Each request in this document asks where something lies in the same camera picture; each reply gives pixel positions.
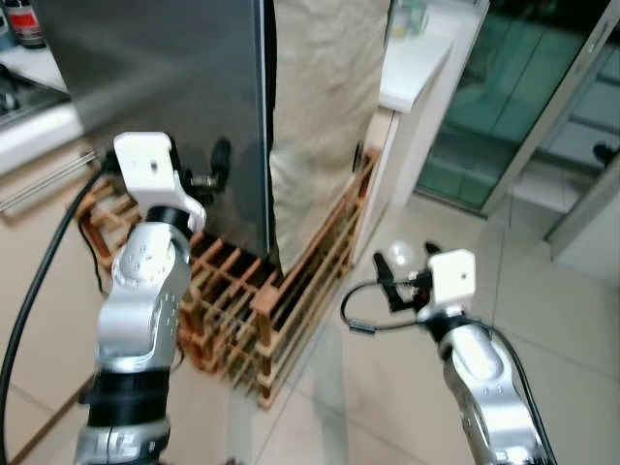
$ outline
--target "wall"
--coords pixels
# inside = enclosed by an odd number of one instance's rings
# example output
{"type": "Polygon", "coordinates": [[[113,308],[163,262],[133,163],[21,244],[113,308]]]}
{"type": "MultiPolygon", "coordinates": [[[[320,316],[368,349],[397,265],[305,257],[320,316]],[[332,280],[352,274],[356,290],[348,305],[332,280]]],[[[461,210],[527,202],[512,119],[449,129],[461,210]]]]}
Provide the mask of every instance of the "wall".
{"type": "Polygon", "coordinates": [[[620,186],[555,261],[620,287],[620,186]]]}

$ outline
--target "tiled floor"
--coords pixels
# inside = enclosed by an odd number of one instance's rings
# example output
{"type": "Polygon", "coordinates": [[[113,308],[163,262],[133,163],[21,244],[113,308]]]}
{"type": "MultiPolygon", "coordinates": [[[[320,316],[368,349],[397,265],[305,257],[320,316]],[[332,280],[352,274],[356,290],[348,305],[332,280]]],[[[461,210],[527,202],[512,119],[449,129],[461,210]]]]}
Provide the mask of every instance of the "tiled floor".
{"type": "MultiPolygon", "coordinates": [[[[376,249],[396,239],[424,261],[432,239],[477,254],[474,313],[495,321],[520,351],[561,465],[617,464],[620,456],[620,301],[617,289],[549,262],[532,236],[413,199],[389,210],[348,285],[373,275],[376,249]]],[[[175,465],[471,465],[436,348],[419,330],[353,335],[334,299],[268,413],[185,364],[173,376],[166,458],[175,465]]],[[[378,292],[354,298],[360,316],[389,319],[378,292]]],[[[26,459],[67,465],[84,413],[73,409],[26,459]]]]}

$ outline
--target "refrigerator door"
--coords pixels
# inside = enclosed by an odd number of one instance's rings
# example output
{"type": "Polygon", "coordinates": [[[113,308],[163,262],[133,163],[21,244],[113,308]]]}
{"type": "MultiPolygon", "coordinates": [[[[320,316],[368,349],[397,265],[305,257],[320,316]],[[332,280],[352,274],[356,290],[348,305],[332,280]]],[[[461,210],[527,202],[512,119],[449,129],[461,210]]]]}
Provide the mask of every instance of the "refrigerator door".
{"type": "Polygon", "coordinates": [[[96,147],[124,131],[164,131],[182,166],[200,175],[210,173],[215,143],[229,140],[229,181],[207,207],[206,230],[266,255],[271,2],[54,0],[35,2],[35,10],[96,147]]]}

